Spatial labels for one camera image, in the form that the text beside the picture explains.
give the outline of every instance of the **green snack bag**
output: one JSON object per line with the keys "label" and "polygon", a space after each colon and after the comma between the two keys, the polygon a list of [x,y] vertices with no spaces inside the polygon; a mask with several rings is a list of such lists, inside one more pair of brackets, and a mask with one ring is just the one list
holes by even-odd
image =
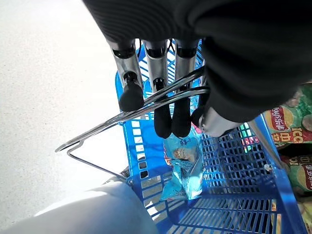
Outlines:
{"label": "green snack bag", "polygon": [[312,155],[291,158],[281,156],[281,160],[294,192],[312,195]]}
{"label": "green snack bag", "polygon": [[312,143],[312,84],[301,85],[292,99],[264,117],[275,143]]}

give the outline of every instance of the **red label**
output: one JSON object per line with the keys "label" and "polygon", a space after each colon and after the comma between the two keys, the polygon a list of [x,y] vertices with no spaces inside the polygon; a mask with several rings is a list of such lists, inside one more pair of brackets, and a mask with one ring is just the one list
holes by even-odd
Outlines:
{"label": "red label", "polygon": [[306,173],[306,185],[307,188],[312,190],[312,164],[302,165],[304,172]]}
{"label": "red label", "polygon": [[291,128],[290,132],[273,133],[272,137],[276,143],[306,143],[312,141],[312,132],[302,128]]}
{"label": "red label", "polygon": [[284,120],[284,111],[281,106],[273,108],[270,110],[272,126],[275,130],[285,131],[288,127],[285,124]]}

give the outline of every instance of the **chrome wire handle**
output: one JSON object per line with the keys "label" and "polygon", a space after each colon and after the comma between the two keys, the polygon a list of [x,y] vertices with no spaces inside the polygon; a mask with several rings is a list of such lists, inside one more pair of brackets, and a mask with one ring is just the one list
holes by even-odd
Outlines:
{"label": "chrome wire handle", "polygon": [[164,97],[165,95],[167,95],[168,93],[180,88],[181,86],[201,77],[204,74],[204,68],[200,67],[192,72],[190,72],[189,74],[187,74],[186,76],[182,77],[181,79],[171,83],[170,85],[166,86],[165,88],[159,90],[158,92],[156,92],[155,94],[153,94],[152,96],[148,97],[147,99],[145,99],[144,101],[144,106],[137,110],[137,111],[131,111],[131,112],[121,112],[120,114],[114,116],[113,118],[109,119],[108,121],[99,124],[98,126],[88,130],[87,132],[69,140],[68,142],[62,144],[61,146],[59,146],[55,152],[59,152],[62,151],[70,146],[73,146],[81,141],[84,141],[86,139],[88,139],[89,137],[92,137],[100,132],[103,132],[115,125],[117,125],[120,122],[125,122],[131,119],[134,119],[136,117],[139,117],[141,115],[144,115],[148,112],[151,112],[161,106],[176,102],[177,100],[180,100],[182,98],[187,98],[187,97],[191,97],[191,96],[195,96],[195,95],[200,95],[200,94],[204,94],[204,93],[208,93],[210,91],[210,88],[207,86],[202,86],[202,87],[196,87],[196,88],[191,88],[188,90],[185,90],[183,92],[180,92],[178,94],[175,94],[169,98],[166,98],[162,101],[158,101],[160,98]]}

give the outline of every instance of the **black sleeve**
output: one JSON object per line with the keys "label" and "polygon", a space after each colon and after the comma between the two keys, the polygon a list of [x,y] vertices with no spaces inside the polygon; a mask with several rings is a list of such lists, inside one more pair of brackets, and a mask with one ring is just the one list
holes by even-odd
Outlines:
{"label": "black sleeve", "polygon": [[213,107],[234,122],[278,106],[312,79],[312,2],[196,3],[190,22],[205,37],[203,56]]}

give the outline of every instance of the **black fabric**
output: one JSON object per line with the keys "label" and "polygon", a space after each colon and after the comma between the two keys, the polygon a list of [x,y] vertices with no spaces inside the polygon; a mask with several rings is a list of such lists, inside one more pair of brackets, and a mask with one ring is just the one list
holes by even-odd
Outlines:
{"label": "black fabric", "polygon": [[171,115],[169,105],[154,110],[154,129],[157,136],[167,139],[171,135]]}
{"label": "black fabric", "polygon": [[176,137],[187,137],[190,133],[191,114],[189,97],[182,98],[175,102],[171,130]]}
{"label": "black fabric", "polygon": [[312,79],[312,1],[84,0],[108,40],[204,39],[206,110],[245,122]]}
{"label": "black fabric", "polygon": [[210,1],[199,5],[197,17],[190,15],[195,31],[206,36],[211,94],[205,111],[213,107],[228,120],[249,121],[312,79],[310,1],[237,1],[213,10]]}

